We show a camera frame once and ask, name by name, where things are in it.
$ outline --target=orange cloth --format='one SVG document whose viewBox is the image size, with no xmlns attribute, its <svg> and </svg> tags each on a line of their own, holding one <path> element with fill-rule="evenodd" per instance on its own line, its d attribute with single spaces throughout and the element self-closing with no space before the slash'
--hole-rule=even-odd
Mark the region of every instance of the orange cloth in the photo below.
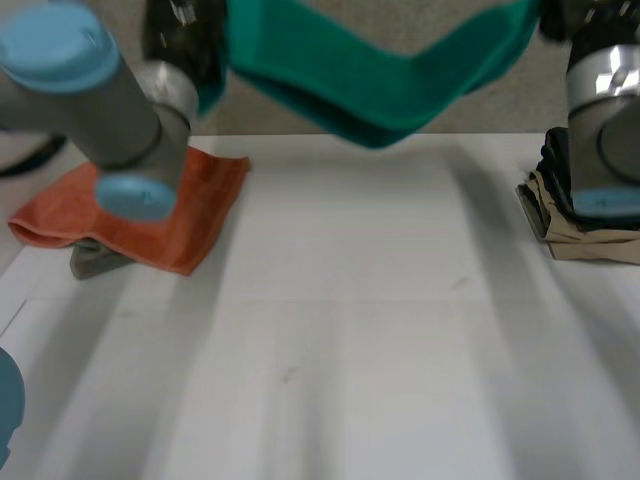
<svg viewBox="0 0 640 480">
<path fill-rule="evenodd" d="M 215 243 L 248 169 L 248 158 L 216 158 L 190 148 L 173 214 L 161 223 L 140 224 L 98 207 L 98 173 L 85 163 L 18 210 L 9 228 L 28 245 L 59 248 L 93 238 L 140 263 L 189 275 Z"/>
</svg>

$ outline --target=folded clothing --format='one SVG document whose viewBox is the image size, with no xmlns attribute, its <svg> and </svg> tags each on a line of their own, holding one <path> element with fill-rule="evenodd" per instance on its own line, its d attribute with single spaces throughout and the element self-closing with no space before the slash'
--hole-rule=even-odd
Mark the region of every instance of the folded clothing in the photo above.
<svg viewBox="0 0 640 480">
<path fill-rule="evenodd" d="M 486 9 L 409 57 L 373 47 L 296 0 L 229 0 L 229 64 L 254 87 L 367 147 L 385 147 L 505 74 L 539 0 Z"/>
<path fill-rule="evenodd" d="M 133 259 L 114 252 L 96 240 L 83 238 L 73 245 L 69 266 L 76 280 L 88 280 L 134 262 Z"/>
<path fill-rule="evenodd" d="M 536 237 L 553 257 L 640 264 L 640 219 L 595 219 L 573 211 L 566 130 L 551 130 L 542 154 L 517 194 Z"/>
<path fill-rule="evenodd" d="M 9 220 L 24 243 L 58 248 L 93 239 L 125 257 L 189 275 L 207 255 L 240 192 L 249 160 L 190 148 L 176 207 L 161 223 L 128 223 L 100 209 L 96 168 L 85 163 L 40 192 Z"/>
</svg>

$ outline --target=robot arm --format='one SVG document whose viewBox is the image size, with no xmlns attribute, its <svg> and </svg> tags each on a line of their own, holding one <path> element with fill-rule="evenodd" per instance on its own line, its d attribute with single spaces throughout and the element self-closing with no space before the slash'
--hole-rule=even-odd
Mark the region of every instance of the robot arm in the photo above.
<svg viewBox="0 0 640 480">
<path fill-rule="evenodd" d="M 572 198 L 585 216 L 639 213 L 639 25 L 638 0 L 543 3 L 542 34 L 572 44 L 566 76 Z"/>
<path fill-rule="evenodd" d="M 0 31 L 0 126 L 68 137 L 101 172 L 95 193 L 103 208 L 164 219 L 197 87 L 222 82 L 224 3 L 203 3 L 196 11 L 193 2 L 149 0 L 146 59 L 133 72 L 86 7 L 52 1 L 17 13 Z"/>
</svg>

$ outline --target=green towel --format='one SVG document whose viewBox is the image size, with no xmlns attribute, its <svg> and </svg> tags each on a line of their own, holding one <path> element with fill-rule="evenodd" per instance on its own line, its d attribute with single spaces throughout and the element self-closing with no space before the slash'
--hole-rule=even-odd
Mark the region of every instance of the green towel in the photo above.
<svg viewBox="0 0 640 480">
<path fill-rule="evenodd" d="M 485 10 L 409 57 L 376 49 L 295 0 L 229 0 L 228 60 L 325 130 L 380 148 L 506 73 L 527 48 L 538 4 Z"/>
</svg>

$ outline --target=white tabletop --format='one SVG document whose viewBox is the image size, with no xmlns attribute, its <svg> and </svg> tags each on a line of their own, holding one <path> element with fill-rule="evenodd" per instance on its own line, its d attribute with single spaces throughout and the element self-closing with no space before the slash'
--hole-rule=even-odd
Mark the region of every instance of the white tabletop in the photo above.
<svg viewBox="0 0 640 480">
<path fill-rule="evenodd" d="M 194 139 L 254 168 L 191 278 L 32 248 L 0 278 L 0 480 L 637 480 L 640 270 L 535 242 L 541 142 Z"/>
</svg>

